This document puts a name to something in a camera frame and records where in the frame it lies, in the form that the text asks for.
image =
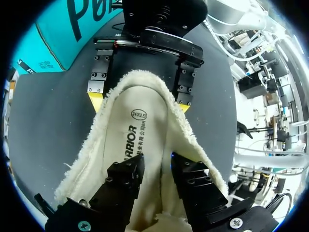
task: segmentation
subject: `cardboard box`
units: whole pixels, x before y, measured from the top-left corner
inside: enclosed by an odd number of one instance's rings
[[[17,45],[12,65],[20,75],[68,70],[90,38],[122,11],[111,8],[114,1],[54,1]]]

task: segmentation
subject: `white fuzzy insole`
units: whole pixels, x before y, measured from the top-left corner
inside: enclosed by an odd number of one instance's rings
[[[165,101],[148,87],[126,89],[112,107],[102,152],[103,170],[115,161],[123,162],[140,152],[145,160],[143,181],[139,197],[134,202],[129,228],[144,229],[156,213],[162,212],[160,173],[167,124]]]

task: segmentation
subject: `gray surface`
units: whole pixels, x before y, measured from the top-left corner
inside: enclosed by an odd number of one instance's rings
[[[108,23],[98,35],[114,35]],[[204,50],[194,99],[186,116],[197,140],[228,180],[236,140],[236,104],[227,58],[210,33],[199,25],[187,39]],[[54,190],[77,158],[95,115],[86,93],[95,50],[92,40],[73,66],[62,73],[22,75],[11,108],[9,149],[16,182],[27,198],[40,193],[55,207]]]

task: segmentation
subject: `screw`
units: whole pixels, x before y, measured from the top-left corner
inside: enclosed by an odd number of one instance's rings
[[[87,205],[88,205],[87,201],[84,200],[84,199],[81,199],[81,200],[79,201],[79,204],[81,204],[81,205],[83,205],[83,206],[86,206],[86,207],[87,207]]]
[[[87,221],[80,221],[78,223],[78,228],[80,231],[90,231],[91,230],[91,225]]]
[[[243,224],[243,221],[238,217],[230,221],[230,227],[232,229],[239,229],[242,226],[242,224]]]
[[[195,181],[194,181],[194,180],[188,180],[187,182],[188,182],[188,184],[190,184],[190,185],[192,185],[192,184],[194,184],[194,183],[195,183]]]
[[[107,177],[105,180],[106,180],[106,182],[112,182],[112,178],[111,177]]]

